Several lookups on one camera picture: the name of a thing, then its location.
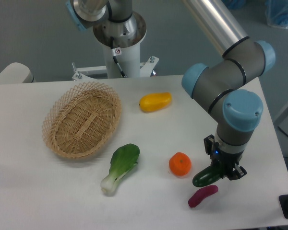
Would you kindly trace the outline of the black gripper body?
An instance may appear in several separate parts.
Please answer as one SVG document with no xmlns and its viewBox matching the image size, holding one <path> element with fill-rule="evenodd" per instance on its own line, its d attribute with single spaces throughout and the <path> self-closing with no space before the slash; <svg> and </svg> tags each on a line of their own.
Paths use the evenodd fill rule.
<svg viewBox="0 0 288 230">
<path fill-rule="evenodd" d="M 244 151 L 240 151 L 239 149 L 231 149 L 229 145 L 221 145 L 221 143 L 219 142 L 215 142 L 215 144 L 217 146 L 218 152 L 218 161 L 216 163 L 216 166 L 222 169 L 221 178 L 227 178 L 229 170 L 231 170 L 235 166 L 235 164 L 240 165 L 240 160 Z"/>
</svg>

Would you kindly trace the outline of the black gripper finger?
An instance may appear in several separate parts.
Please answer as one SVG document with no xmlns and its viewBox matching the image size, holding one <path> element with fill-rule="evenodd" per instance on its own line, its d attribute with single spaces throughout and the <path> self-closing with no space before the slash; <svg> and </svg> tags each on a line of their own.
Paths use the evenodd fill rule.
<svg viewBox="0 0 288 230">
<path fill-rule="evenodd" d="M 242 177 L 244 177 L 246 174 L 247 174 L 247 171 L 243 167 L 235 164 L 235 166 L 231 170 L 229 170 L 227 174 L 227 178 L 229 180 L 239 180 Z"/>
<path fill-rule="evenodd" d="M 218 161 L 217 155 L 217 146 L 215 144 L 215 137 L 209 135 L 204 139 L 204 148 L 207 155 L 209 155 L 211 160 L 211 166 L 215 165 Z"/>
</svg>

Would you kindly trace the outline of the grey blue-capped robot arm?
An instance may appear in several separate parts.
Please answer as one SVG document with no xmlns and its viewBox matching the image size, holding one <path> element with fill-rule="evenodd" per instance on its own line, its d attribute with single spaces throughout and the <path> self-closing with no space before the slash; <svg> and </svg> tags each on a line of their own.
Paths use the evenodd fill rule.
<svg viewBox="0 0 288 230">
<path fill-rule="evenodd" d="M 203 187 L 246 175 L 239 161 L 260 122 L 263 103 L 243 86 L 271 69 L 276 56 L 269 43 L 248 37 L 222 1 L 187 0 L 185 5 L 223 58 L 212 68 L 193 65 L 181 81 L 187 94 L 217 122 L 216 133 L 204 139 L 211 165 L 192 181 Z M 77 27 L 93 28 L 105 46 L 109 78 L 136 78 L 143 73 L 139 44 L 146 25 L 130 0 L 69 0 L 66 6 Z"/>
</svg>

